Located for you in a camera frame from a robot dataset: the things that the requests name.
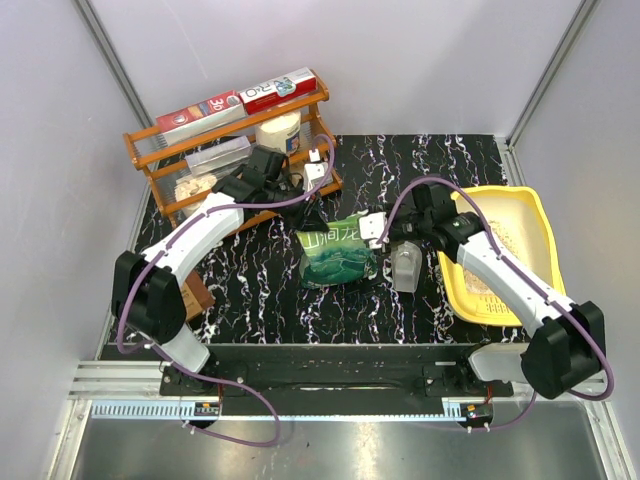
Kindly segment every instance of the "yellow plastic bin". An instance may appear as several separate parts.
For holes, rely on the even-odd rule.
[[[478,204],[497,234],[511,252],[542,280],[564,294],[558,265],[558,252],[551,225],[540,197],[528,187],[473,187],[465,192]],[[458,212],[473,211],[467,201],[454,192]],[[461,319],[484,325],[517,327],[520,320],[478,278],[438,253],[449,303]]]

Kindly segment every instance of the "gray wall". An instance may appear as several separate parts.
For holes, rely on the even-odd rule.
[[[162,115],[302,66],[336,133],[509,132],[580,0],[93,0]]]
[[[567,289],[607,321],[613,399],[640,466],[640,3],[601,2],[516,145],[551,219]]]
[[[36,479],[95,354],[144,177],[137,128],[70,1],[0,1],[0,478]]]

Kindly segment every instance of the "plastic bag of food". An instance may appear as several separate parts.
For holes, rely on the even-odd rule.
[[[297,232],[304,248],[300,278],[305,288],[320,288],[375,276],[378,266],[360,238],[358,219],[363,213],[329,222],[328,232]]]

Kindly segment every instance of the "red and white box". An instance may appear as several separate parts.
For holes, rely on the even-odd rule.
[[[167,145],[173,145],[246,116],[238,93],[230,90],[157,117],[156,122]]]
[[[316,86],[316,76],[305,67],[242,90],[240,98],[247,114],[252,115],[305,93],[313,92]]]

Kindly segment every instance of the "marble surface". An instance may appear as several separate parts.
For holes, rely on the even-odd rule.
[[[489,135],[342,136],[338,142],[336,169],[344,189],[322,200],[326,220],[392,202],[424,174],[439,173],[463,187],[506,184],[497,145]],[[150,198],[136,251],[170,231]],[[301,247],[276,217],[227,238],[198,265],[216,305],[192,326],[207,343],[476,343],[522,338],[520,329],[458,319],[447,302],[436,254],[426,245],[422,249],[415,295],[391,289],[388,261],[385,281],[372,288],[306,290],[298,279]]]

